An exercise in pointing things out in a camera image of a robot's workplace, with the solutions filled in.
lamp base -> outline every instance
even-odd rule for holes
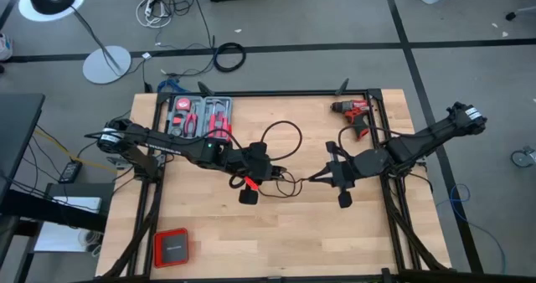
[[[108,45],[106,49],[117,62],[119,68],[114,65],[110,58],[105,59],[102,49],[97,49],[85,59],[82,68],[84,77],[92,83],[108,84],[119,80],[131,67],[132,58],[126,49],[116,45]]]

red handle pliers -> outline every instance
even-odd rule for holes
[[[192,137],[195,136],[195,132],[198,127],[198,115],[195,113],[195,105],[192,105],[192,110],[186,116],[186,121],[184,122],[184,136],[192,134]]]

wooden table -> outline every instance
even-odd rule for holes
[[[390,128],[413,132],[404,92],[383,90],[383,96]],[[234,98],[233,133],[242,145],[248,146],[260,140],[272,122],[295,122],[303,132],[301,149],[275,164],[288,168],[296,179],[308,177],[329,160],[325,142],[336,141],[338,131],[347,125],[343,116],[331,112],[329,106],[335,100],[350,99],[359,98]],[[151,127],[155,102],[156,95],[136,95],[131,119]],[[370,133],[357,142],[353,131],[346,132],[343,142],[351,154],[372,147]],[[289,152],[297,138],[291,126],[275,127],[265,139],[269,155],[277,157]],[[425,176],[420,167],[414,173]],[[117,186],[130,178],[129,173]],[[350,190],[353,205],[346,209],[338,207],[338,190],[325,183],[304,183],[303,192],[295,198],[260,196],[257,205],[244,205],[238,202],[239,191],[231,189],[228,180],[229,175],[200,169],[183,157],[176,157],[167,165],[157,230],[186,228],[190,260],[186,265],[153,268],[152,279],[369,275],[378,274],[384,267],[396,273],[379,178],[358,180],[356,188]],[[406,188],[415,232],[441,263],[450,265],[428,184],[407,177]],[[97,275],[109,270],[126,248],[134,228],[140,189],[139,182],[130,183],[114,196]],[[276,192],[275,183],[264,183],[261,189],[265,193]],[[407,243],[399,232],[406,265],[410,267]],[[140,273],[144,242],[138,252]]]

red box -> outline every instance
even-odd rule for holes
[[[188,262],[188,231],[173,229],[154,234],[154,265],[157,268]]]

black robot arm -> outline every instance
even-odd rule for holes
[[[360,178],[370,178],[380,174],[392,177],[405,177],[417,160],[427,157],[437,147],[455,136],[477,135],[484,131],[487,118],[483,117],[472,105],[455,103],[448,108],[449,115],[414,135],[400,135],[384,142],[380,148],[369,149],[351,157],[340,144],[327,142],[327,151],[332,160],[320,172],[309,178],[311,182],[329,183],[340,188],[338,201],[341,208],[352,204],[349,188],[355,187]],[[329,178],[321,176],[331,173]]]
[[[232,188],[245,185],[245,190],[240,192],[239,201],[246,204],[257,203],[258,185],[278,178],[286,170],[271,165],[271,160],[266,154],[266,144],[262,141],[251,143],[249,147],[234,149],[231,142],[223,139],[212,137],[186,139],[152,131],[127,119],[110,121],[102,132],[86,136],[95,137],[95,135],[98,136],[97,146],[103,152],[120,154],[134,166],[137,178],[148,179],[155,183],[162,179],[159,161],[138,148],[138,146],[149,147],[186,157],[191,163],[203,169],[230,174],[229,185]],[[242,180],[233,184],[235,178]]]

